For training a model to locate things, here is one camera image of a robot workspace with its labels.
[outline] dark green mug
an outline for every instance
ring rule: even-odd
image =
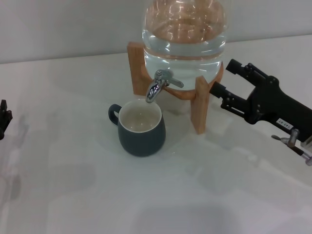
[[[163,146],[166,128],[161,109],[156,103],[149,104],[139,99],[123,107],[113,104],[108,110],[108,116],[118,126],[119,141],[128,153],[146,157]]]

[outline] mug handle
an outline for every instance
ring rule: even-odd
[[[111,107],[108,109],[108,117],[110,121],[115,125],[118,125],[118,117],[115,115],[115,112],[119,114],[120,110],[121,106],[117,104],[111,105]]]

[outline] wooden leg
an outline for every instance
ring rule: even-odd
[[[210,86],[203,76],[196,78],[195,98],[191,100],[191,121],[197,134],[206,131]]]
[[[130,64],[133,93],[135,95],[146,95],[149,83],[142,79],[141,66],[144,61],[144,46],[142,43],[130,42],[128,44],[128,58]]]

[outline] white wall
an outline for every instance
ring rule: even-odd
[[[125,52],[144,0],[0,0],[0,63]],[[312,0],[233,0],[230,40],[312,34]]]

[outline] water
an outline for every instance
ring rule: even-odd
[[[145,64],[150,77],[154,78],[158,69],[170,70],[175,79],[184,83],[183,88],[170,85],[170,88],[178,90],[194,89],[196,77],[203,76],[207,82],[216,77],[226,42],[223,31],[212,39],[199,43],[178,43],[178,36],[174,35],[176,38],[173,39],[168,30],[166,33],[164,37],[160,37],[159,35],[163,35],[143,30]]]

